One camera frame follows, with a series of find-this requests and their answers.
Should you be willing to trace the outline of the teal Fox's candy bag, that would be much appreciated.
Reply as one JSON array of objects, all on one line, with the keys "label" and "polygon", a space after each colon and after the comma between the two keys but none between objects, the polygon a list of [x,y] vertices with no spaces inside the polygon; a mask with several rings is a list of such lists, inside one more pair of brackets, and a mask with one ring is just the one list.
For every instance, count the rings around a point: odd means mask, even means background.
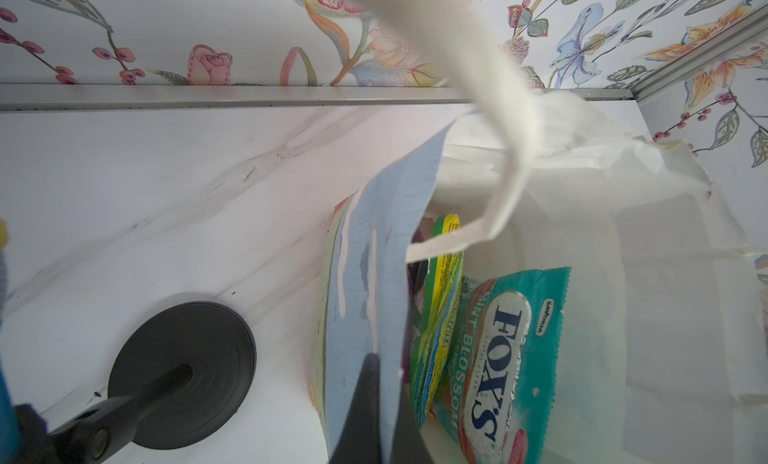
[{"label": "teal Fox's candy bag", "polygon": [[555,399],[570,268],[461,284],[431,413],[469,463],[536,463]]}]

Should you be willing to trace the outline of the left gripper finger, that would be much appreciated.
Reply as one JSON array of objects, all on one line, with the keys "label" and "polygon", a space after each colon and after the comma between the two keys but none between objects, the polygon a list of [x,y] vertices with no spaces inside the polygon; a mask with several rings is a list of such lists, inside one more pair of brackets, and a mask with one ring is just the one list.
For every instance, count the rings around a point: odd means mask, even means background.
[{"label": "left gripper finger", "polygon": [[380,360],[368,354],[362,365],[341,438],[329,463],[432,463],[410,404],[401,400],[390,456],[385,459],[379,431]]}]

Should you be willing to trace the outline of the green Fox's candy bag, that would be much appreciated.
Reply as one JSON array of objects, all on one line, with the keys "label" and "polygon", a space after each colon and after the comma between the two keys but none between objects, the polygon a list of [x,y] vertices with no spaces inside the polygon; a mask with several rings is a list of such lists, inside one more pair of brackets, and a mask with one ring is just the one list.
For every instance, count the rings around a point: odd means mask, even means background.
[{"label": "green Fox's candy bag", "polygon": [[457,252],[407,266],[412,334],[407,382],[418,426],[426,421],[448,361],[463,265],[464,254]]}]

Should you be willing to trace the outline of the painted landscape paper bag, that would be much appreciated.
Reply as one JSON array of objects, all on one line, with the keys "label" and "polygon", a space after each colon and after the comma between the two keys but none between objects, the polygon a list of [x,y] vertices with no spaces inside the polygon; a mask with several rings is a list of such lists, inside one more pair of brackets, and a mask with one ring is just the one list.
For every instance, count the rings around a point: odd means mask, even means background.
[{"label": "painted landscape paper bag", "polygon": [[[335,210],[311,377],[329,459],[371,353],[390,456],[410,404],[407,266],[461,252],[461,284],[571,270],[536,463],[765,462],[754,250],[688,149],[530,90],[456,0],[320,1],[362,5],[475,104]],[[416,425],[432,463],[469,463],[431,409]]]}]

